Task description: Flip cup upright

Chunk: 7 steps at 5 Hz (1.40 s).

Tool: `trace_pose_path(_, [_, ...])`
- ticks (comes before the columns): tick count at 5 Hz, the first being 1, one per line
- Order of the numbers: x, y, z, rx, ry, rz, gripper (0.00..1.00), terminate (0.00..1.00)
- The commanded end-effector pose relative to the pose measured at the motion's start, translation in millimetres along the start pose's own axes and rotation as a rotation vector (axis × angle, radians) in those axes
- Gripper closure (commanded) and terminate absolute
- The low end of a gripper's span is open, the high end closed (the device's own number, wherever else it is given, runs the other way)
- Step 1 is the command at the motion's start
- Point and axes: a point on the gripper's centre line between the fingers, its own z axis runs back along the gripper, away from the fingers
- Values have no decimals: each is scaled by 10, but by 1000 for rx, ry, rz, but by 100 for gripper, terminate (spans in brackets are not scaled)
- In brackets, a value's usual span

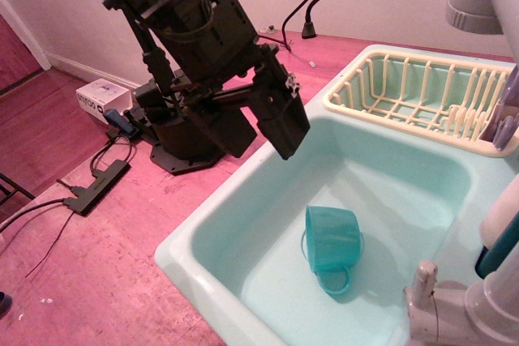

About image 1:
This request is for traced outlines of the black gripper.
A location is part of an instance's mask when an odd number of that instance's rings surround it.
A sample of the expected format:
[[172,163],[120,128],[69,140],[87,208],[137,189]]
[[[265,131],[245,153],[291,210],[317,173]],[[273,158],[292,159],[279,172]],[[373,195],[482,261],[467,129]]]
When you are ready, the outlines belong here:
[[300,84],[277,59],[277,45],[258,45],[239,0],[144,0],[144,24],[192,82],[221,86],[254,70],[249,107],[260,132],[289,159],[310,129]]

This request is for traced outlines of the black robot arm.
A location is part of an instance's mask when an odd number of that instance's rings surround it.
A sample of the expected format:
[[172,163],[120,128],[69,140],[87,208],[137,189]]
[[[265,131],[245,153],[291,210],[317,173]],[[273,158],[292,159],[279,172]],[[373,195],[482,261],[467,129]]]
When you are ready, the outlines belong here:
[[103,0],[120,10],[152,79],[139,107],[171,156],[241,156],[262,134],[283,158],[310,124],[299,86],[238,0]]

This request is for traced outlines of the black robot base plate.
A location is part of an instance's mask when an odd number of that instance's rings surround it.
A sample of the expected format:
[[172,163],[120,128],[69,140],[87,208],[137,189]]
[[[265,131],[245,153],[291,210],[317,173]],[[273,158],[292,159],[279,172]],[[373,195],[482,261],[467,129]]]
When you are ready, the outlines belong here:
[[162,88],[155,79],[134,90],[136,106],[127,114],[152,144],[152,162],[185,174],[214,166],[224,155],[240,157],[257,134],[240,105],[218,98],[222,86],[207,88],[186,77],[174,77]]

